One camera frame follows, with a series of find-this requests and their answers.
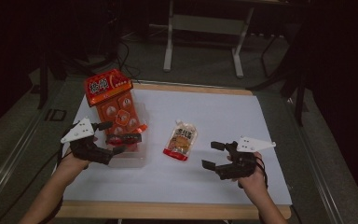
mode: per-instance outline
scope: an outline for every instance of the human arm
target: human arm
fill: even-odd
[[[261,154],[256,152],[255,156],[261,158]],[[282,213],[277,205],[272,201],[264,181],[264,173],[260,167],[256,166],[255,172],[248,176],[239,178],[238,181],[243,187],[246,195],[257,207],[260,216],[266,224],[286,224]]]
[[[40,190],[31,207],[22,217],[20,224],[39,223],[54,210],[68,185],[89,165],[89,161],[83,161],[70,153],[64,157],[46,185]]]

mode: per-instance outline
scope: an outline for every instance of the gray floor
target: gray floor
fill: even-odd
[[[205,35],[200,34],[175,34],[170,73],[162,71],[165,38],[164,28],[155,28],[147,41],[137,35],[125,36],[124,43],[129,46],[130,51],[123,72],[132,74],[139,80],[234,89],[244,89],[266,80],[258,60],[262,49],[268,43],[263,36],[251,35],[245,40],[241,53],[245,73],[245,78],[242,79],[235,77],[231,60],[230,45],[235,44],[235,38],[232,36],[212,35],[205,38]],[[274,43],[266,55],[269,71],[279,64],[287,47],[283,39]],[[126,52],[126,48],[121,46],[122,58]],[[0,119],[0,168],[3,164],[10,163],[7,161],[10,153],[24,148],[18,155],[18,163],[12,164],[15,169],[1,178],[6,181],[6,185],[0,189],[0,217],[25,189],[42,164],[58,149],[58,141],[55,143],[51,139],[59,139],[60,134],[75,117],[83,95],[81,80],[84,77],[71,70],[70,72],[65,81],[50,79],[50,97],[44,109],[37,110],[38,96],[27,93]],[[37,71],[30,76],[37,77]],[[282,83],[277,83],[254,94],[262,106],[271,138],[277,143],[276,152],[296,209],[293,210],[289,223],[301,223],[300,220],[302,223],[312,224],[358,223],[358,188],[312,100],[311,92],[306,92],[304,127],[298,127],[293,119],[293,104],[278,93],[281,85]],[[43,121],[49,108],[65,109],[68,115],[62,122]],[[0,223],[15,223],[19,220],[48,179],[53,166],[54,162],[48,164]],[[105,220],[75,218],[59,218],[56,221],[104,222]],[[236,222],[258,223],[240,220]]]

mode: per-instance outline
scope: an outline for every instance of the table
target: table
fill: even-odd
[[[242,48],[243,41],[246,37],[249,24],[257,5],[282,5],[282,6],[291,6],[297,4],[289,4],[284,1],[279,0],[238,0],[232,1],[237,3],[248,4],[249,8],[244,14],[246,19],[244,21],[240,20],[228,20],[221,18],[210,18],[210,17],[200,17],[193,15],[182,15],[175,14],[173,10],[174,0],[170,0],[170,9],[169,9],[169,19],[168,19],[168,41],[167,48],[165,50],[164,66],[163,70],[165,72],[171,71],[172,63],[172,32],[173,30],[187,30],[187,31],[196,31],[196,32],[207,32],[215,34],[225,34],[225,35],[238,35],[239,41],[235,48],[232,49],[232,58],[235,66],[236,76],[238,78],[243,77],[243,71],[241,66],[240,52]]]
[[[260,107],[245,105],[254,103],[258,105],[255,96],[249,91],[197,87],[143,84],[134,85],[134,89],[135,101],[145,102],[150,116],[147,130],[150,133],[145,140],[148,141],[146,142],[148,162],[145,167],[112,169],[92,163],[89,169],[67,188],[62,209],[57,217],[258,219],[257,209],[238,189],[236,183],[230,183],[229,180],[221,181],[214,172],[204,170],[200,165],[201,159],[214,161],[216,164],[227,163],[227,153],[209,148],[211,140],[232,142],[237,141],[239,135],[246,134],[270,141]],[[153,104],[153,108],[149,108],[148,105],[152,103],[151,99],[147,98],[154,96],[158,96],[158,101],[154,101],[156,103]],[[176,103],[186,102],[186,109],[181,110],[180,107],[176,107],[170,110],[172,105],[169,102],[172,100],[176,100]],[[231,114],[230,119],[210,122],[210,119],[214,119],[213,114],[220,116],[220,113],[226,113],[228,105],[232,109],[228,111]],[[81,111],[84,112],[79,109],[76,120],[84,116]],[[246,117],[241,120],[234,119],[243,113],[252,116],[248,119]],[[162,149],[174,127],[174,119],[192,121],[200,134],[189,160],[185,163],[162,154]],[[222,122],[230,129],[218,132]],[[271,197],[284,217],[289,218],[291,198],[275,151],[266,149],[262,154],[267,164]],[[175,178],[170,178],[167,172],[177,170],[183,172],[175,173]],[[158,175],[160,178],[143,178],[144,175],[146,177]],[[175,189],[175,195],[164,194],[164,191],[167,192],[166,189]]]

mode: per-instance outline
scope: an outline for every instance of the floor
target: floor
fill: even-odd
[[[235,77],[231,61],[230,48],[235,44],[232,36],[205,37],[202,34],[175,33],[170,73],[162,71],[165,38],[166,27],[152,27],[146,40],[134,33],[123,35],[119,56],[121,61],[127,53],[128,57],[122,71],[134,81],[232,89],[246,89],[267,80],[259,61],[260,53],[268,43],[263,36],[251,35],[245,40],[241,52],[245,73],[242,79]],[[265,58],[269,72],[279,64],[287,48],[284,39],[278,38]],[[95,72],[112,67],[118,67],[118,64],[109,64]],[[0,223],[19,220],[51,174],[53,161],[47,162],[47,167],[32,181],[32,177],[48,160],[48,155],[57,149],[57,144],[51,143],[50,139],[57,138],[57,133],[70,125],[71,118],[75,116],[79,102],[70,102],[67,95],[83,94],[78,80],[84,77],[71,68],[68,68],[68,73],[65,81],[50,77],[49,101],[42,110],[36,109],[38,95],[27,93],[0,119],[0,179],[3,182],[3,186],[0,185]],[[37,74],[37,70],[30,74],[35,83],[38,81]],[[313,102],[311,92],[306,92],[306,106],[302,113],[304,126],[300,127],[293,118],[296,97],[282,98],[279,94],[281,86],[282,83],[276,83],[254,94],[262,106],[271,138],[279,143],[276,151],[293,200],[293,214],[289,223],[358,223],[358,188]],[[69,119],[60,123],[44,121],[49,108],[65,108]],[[46,146],[32,148],[35,141],[38,144],[43,142]],[[2,173],[7,167],[10,170]],[[58,218],[55,223],[105,221]],[[258,221],[236,220],[234,223]]]

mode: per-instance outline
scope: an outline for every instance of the small snack packet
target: small snack packet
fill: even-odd
[[[197,130],[193,124],[177,120],[171,138],[162,152],[179,161],[187,161],[196,138]]]

